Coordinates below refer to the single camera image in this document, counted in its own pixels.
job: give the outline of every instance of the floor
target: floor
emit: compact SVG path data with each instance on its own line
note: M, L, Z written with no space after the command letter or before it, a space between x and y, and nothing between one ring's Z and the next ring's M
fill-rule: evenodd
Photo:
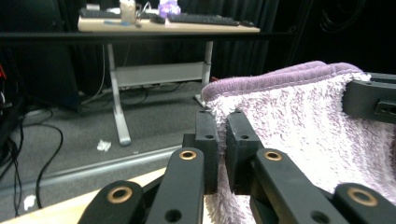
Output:
M36 203L25 211L23 200L36 195L37 177L57 148L59 153L40 182L43 207L165 167L172 152L180 148L183 134L194 133L195 113L202 107L193 96L201 88L200 82L187 82L122 90L132 138L128 147L121 147L118 141L111 94L85 104L81 113L52 107L27 114L18 157L22 187L18 214L38 209ZM21 130L16 129L12 138L18 145ZM97 149L101 140L111 143L107 152ZM16 215L14 200L18 203L19 188L14 188L14 178L12 166L0 183L0 222Z

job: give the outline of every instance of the lavender towel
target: lavender towel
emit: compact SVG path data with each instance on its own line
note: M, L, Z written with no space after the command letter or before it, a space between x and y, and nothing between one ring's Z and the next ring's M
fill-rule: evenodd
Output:
M312 62L204 87L220 139L219 192L205 197L213 222L254 223L248 196L231 194L224 165L225 120L235 109L245 112L265 147L287 153L314 185L333 192L340 183L360 183L396 204L395 126L343 112L353 79L370 76L347 63Z

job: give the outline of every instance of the desk leg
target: desk leg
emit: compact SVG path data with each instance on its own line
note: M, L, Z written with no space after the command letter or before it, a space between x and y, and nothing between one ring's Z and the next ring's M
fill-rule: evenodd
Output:
M213 41L206 42L205 61L202 70L203 87L209 83L209 79L210 79L210 67L212 66L212 49L213 49ZM205 101L202 99L201 94L196 94L195 99L201 104L201 106L205 107Z
M120 102L119 82L117 80L116 65L114 63L113 46L107 44L107 50L110 63L111 87L114 96L114 118L116 120L117 132L119 134L120 144L122 146L128 146L131 144L131 137L129 136L128 126L126 125Z

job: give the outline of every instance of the keyboard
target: keyboard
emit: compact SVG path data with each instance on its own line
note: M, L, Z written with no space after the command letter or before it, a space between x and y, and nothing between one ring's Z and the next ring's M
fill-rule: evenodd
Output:
M168 15L170 22L183 22L183 23L199 23L199 24L210 24L210 25L228 25L237 26L238 21L232 18L211 16L211 15L197 15L197 14L181 14L181 15Z
M81 18L86 19L120 19L121 14L116 14L108 11L99 11L99 10L87 10L86 8L82 8L79 11L79 15Z

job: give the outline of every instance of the desk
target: desk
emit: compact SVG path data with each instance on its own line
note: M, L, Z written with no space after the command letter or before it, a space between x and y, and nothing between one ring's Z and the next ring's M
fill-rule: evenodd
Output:
M146 175L141 175L136 178L130 179L140 186L145 186L152 180L163 175L165 168L157 170ZM96 196L99 190L78 196L77 198L70 199L68 201L57 203L55 205L43 208L30 214L26 214L21 217L13 218L3 222L3 224L72 224L78 223L84 209ZM204 223L211 223L208 217L207 210L204 210Z
M79 18L78 29L81 32L133 32L152 33L158 35L163 33L173 34L248 34L258 33L260 29L245 26L220 26L206 24L172 23L166 21L165 24L157 24L149 20L142 20L140 26L117 25L120 20L106 20L113 24L105 23L105 20ZM114 52L111 43L107 44L111 85L114 97L114 118L117 132L122 146L131 144L128 126L126 124L123 110L120 104L119 87L133 85L147 85L164 82L188 81L201 79L206 85L210 78L210 66L212 60L213 41L206 42L205 59L202 63L179 63L171 65L150 65L116 69L114 63ZM205 105L201 100L201 95L195 95L195 99Z

